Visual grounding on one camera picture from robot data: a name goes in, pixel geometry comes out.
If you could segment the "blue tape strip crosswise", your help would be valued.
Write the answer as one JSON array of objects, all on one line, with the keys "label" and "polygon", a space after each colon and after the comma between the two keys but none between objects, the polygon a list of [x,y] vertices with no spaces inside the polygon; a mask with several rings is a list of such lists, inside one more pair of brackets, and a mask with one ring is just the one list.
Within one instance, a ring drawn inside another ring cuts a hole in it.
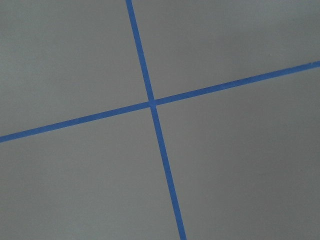
[{"label": "blue tape strip crosswise", "polygon": [[[264,74],[259,74],[256,76],[250,76],[243,79],[238,79],[238,80],[234,80],[226,83],[208,86],[208,87],[204,87],[204,88],[200,88],[200,89],[196,89],[188,92],[183,92],[183,93],[179,93],[171,96],[166,96],[163,98],[156,99],[155,105],[160,106],[168,103],[173,103],[173,102],[181,101],[184,99],[194,98],[201,95],[219,92],[219,91],[223,91],[223,90],[227,90],[227,89],[231,89],[231,88],[235,88],[235,87],[239,87],[239,86],[243,86],[251,83],[256,83],[264,80],[269,80],[272,78],[277,78],[285,75],[295,74],[298,72],[303,72],[303,71],[307,71],[307,70],[311,70],[319,67],[320,67],[320,62],[314,61],[314,62],[310,62],[310,63],[306,63],[306,64],[302,64],[302,65],[298,65],[290,68],[280,69],[280,70],[276,70],[276,71],[272,71]],[[79,118],[74,118],[74,119],[70,119],[62,122],[57,122],[57,123],[53,123],[45,126],[40,126],[40,127],[20,131],[20,132],[15,132],[8,135],[3,135],[0,137],[0,142],[1,143],[9,142],[9,141],[20,139],[20,138],[26,138],[33,135],[38,135],[38,134],[51,132],[51,131],[55,131],[63,128],[68,128],[71,126],[93,122],[100,119],[105,119],[105,118],[122,115],[130,112],[135,112],[142,109],[147,109],[149,107],[150,107],[150,104],[148,102],[137,103],[137,104],[120,107],[120,108],[116,108],[116,109],[112,109],[112,110],[108,110],[100,113],[82,116]]]}]

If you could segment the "blue tape strip lengthwise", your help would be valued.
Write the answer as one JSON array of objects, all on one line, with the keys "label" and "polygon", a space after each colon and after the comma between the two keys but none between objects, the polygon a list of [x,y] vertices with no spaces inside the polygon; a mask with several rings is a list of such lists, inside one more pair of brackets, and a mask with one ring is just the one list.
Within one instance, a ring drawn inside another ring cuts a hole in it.
[{"label": "blue tape strip lengthwise", "polygon": [[144,81],[148,104],[149,104],[149,108],[152,116],[152,121],[153,121],[157,143],[158,143],[158,147],[161,155],[162,165],[164,169],[164,174],[165,174],[166,183],[167,183],[167,187],[170,195],[170,200],[171,200],[171,204],[174,212],[174,217],[177,225],[179,238],[181,240],[186,240],[187,235],[186,235],[184,222],[183,222],[183,218],[182,218],[182,214],[179,206],[179,201],[178,201],[175,183],[174,183],[174,179],[171,171],[170,161],[168,158],[166,144],[163,137],[163,131],[161,128],[160,118],[158,115],[156,100],[154,97],[154,92],[153,92],[153,88],[152,88],[152,84],[149,76],[148,66],[147,66],[147,62],[146,62],[146,58],[143,50],[143,45],[140,37],[135,10],[131,0],[126,1],[126,7],[128,11],[130,25],[133,33],[135,46],[136,46],[137,56],[138,56],[138,60],[141,68],[141,73]]}]

